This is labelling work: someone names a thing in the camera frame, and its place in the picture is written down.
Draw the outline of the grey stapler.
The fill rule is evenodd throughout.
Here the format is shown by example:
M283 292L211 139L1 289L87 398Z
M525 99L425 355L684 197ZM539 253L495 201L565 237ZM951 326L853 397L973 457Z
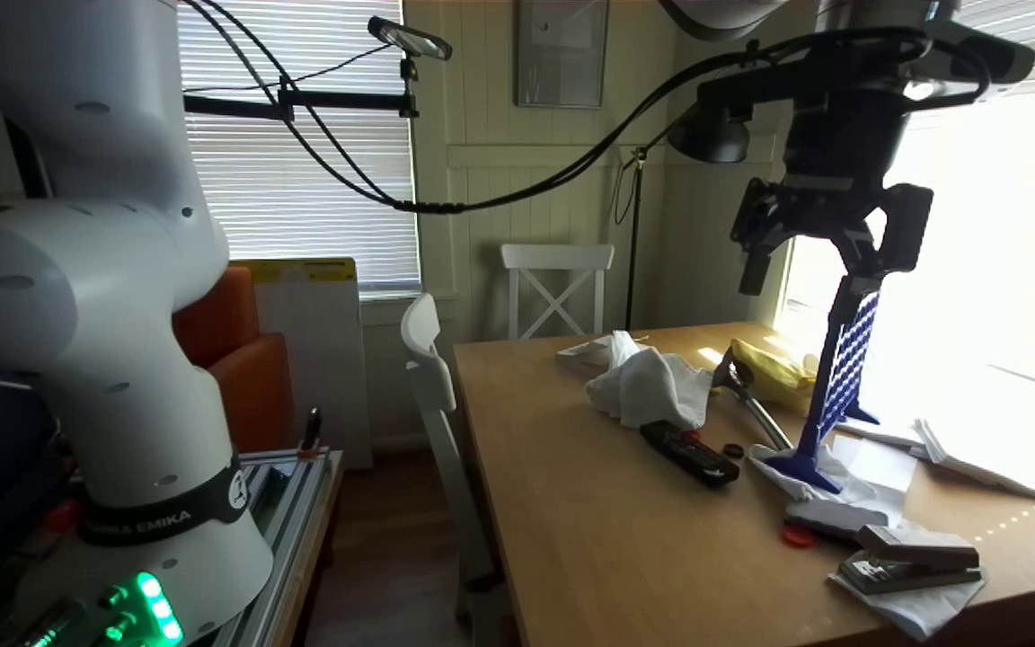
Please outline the grey stapler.
M860 549L839 564L837 576L865 595L974 584L983 578L980 553L957 534L866 525L854 540Z

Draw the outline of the white board with yellow edge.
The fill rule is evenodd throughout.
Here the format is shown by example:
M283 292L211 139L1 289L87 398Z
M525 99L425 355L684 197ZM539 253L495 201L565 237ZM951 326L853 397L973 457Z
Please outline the white board with yellow edge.
M368 371L356 262L336 257L231 265L252 272L261 331L285 340L292 434L303 434L315 408L322 417L321 440L342 451L342 466L368 470Z

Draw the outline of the bright window with blinds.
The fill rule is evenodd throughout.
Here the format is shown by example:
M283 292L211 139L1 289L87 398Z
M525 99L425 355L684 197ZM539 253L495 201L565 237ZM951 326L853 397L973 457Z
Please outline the bright window with blinds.
M1035 52L1035 0L960 0L957 20ZM1035 65L978 105L912 116L887 182L933 190L912 273L890 276L865 392L927 398L995 376L1035 385Z

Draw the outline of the black floor lamp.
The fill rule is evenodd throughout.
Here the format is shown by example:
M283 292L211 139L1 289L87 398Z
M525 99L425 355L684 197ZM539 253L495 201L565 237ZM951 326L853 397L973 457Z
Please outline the black floor lamp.
M632 149L629 159L621 164L611 200L615 223L630 220L630 251L625 281L624 328L633 327L635 315L635 280L638 242L640 241L641 206L645 165L650 151L664 143L680 155L704 164L740 164L748 158L750 131L745 120L736 121L726 108L690 107L678 119L668 124L648 143Z

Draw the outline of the flat white box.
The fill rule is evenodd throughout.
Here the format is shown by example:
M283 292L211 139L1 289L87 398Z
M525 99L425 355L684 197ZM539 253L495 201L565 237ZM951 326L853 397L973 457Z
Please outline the flat white box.
M612 336L604 335L583 342L555 352L555 360L568 372L584 378L595 378L604 374L611 365Z

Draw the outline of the stack of white papers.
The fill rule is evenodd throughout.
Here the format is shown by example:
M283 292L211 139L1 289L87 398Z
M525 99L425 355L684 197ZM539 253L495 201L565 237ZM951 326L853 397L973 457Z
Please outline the stack of white papers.
M948 468L978 483L1035 497L1035 442L986 431L935 427L926 418L900 423L845 419L836 425L863 439L891 445L925 462Z

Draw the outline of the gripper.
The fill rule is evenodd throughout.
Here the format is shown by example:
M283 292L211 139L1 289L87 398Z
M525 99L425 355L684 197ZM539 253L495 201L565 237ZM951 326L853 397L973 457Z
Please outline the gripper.
M772 254L801 234L842 230L841 258L852 276L883 280L916 268L935 193L883 184L908 111L900 93L855 87L830 94L821 110L794 114L782 183L748 182L730 230L745 254L740 294L760 296ZM886 217L880 239L865 222L876 210Z

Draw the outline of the window with white blinds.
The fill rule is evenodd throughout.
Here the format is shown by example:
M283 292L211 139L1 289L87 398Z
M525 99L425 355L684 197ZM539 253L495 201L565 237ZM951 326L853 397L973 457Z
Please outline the window with white blinds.
M259 82L287 71L304 91L398 94L400 50L371 36L402 0L215 0L178 4L183 86L200 97L266 102ZM234 261L348 257L364 298L420 289L418 225L365 190L414 197L410 122L395 111L296 108L279 121L191 114L202 189Z

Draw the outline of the framed picture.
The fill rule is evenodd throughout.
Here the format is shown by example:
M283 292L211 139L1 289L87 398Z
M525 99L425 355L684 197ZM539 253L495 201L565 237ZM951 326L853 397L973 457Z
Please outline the framed picture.
M600 108L608 17L609 0L514 0L514 105Z

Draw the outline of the black remote control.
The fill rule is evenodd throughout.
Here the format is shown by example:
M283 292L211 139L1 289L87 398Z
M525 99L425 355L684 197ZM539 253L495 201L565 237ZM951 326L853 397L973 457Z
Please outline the black remote control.
M640 427L638 433L659 455L703 487L719 489L740 477L739 468L731 460L702 445L690 431L668 421L654 421Z

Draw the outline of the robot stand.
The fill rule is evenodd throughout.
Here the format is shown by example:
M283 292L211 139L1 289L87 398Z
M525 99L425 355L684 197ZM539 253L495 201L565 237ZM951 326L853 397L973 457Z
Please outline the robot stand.
M248 509L272 552L272 574L239 615L193 647L297 647L305 641L308 611L332 535L342 483L342 451L328 446L308 457L298 450L242 457Z

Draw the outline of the white cross-back chair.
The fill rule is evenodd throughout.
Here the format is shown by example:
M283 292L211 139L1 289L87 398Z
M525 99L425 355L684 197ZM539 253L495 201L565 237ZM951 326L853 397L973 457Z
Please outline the white cross-back chair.
M615 246L611 244L503 244L500 247L502 266L509 275L509 298L507 298L507 337L526 340L557 315L576 335L583 334L579 321L564 307L567 300L591 280L593 286L593 316L591 334L604 331L607 272L615 261ZM549 291L538 271L563 271L571 273L572 280L563 291L555 295ZM520 328L520 283L526 281L541 295L545 308L533 323Z

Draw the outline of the blue disc-drop game rack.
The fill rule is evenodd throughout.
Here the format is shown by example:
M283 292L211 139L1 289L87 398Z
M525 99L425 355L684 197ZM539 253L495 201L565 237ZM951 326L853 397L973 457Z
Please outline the blue disc-drop game rack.
M823 474L818 455L823 439L859 396L879 291L880 280L845 276L838 284L800 442L789 454L764 460L779 474L830 494L839 494L842 484Z

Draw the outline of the yellow bag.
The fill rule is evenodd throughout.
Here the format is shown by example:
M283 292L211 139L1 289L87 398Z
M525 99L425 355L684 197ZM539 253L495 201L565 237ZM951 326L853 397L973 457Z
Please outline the yellow bag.
M794 414L808 415L817 380L817 357L808 355L806 363L783 358L753 347L741 339L732 339L730 349L737 371L750 369L752 377L744 377L747 391L762 405L775 405Z

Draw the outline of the white paper sheet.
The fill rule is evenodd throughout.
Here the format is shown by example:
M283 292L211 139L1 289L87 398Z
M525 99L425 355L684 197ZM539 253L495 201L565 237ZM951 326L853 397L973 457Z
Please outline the white paper sheet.
M916 563L876 560L863 550L847 557L829 580L876 615L925 642L957 617L986 586L983 566L931 568Z

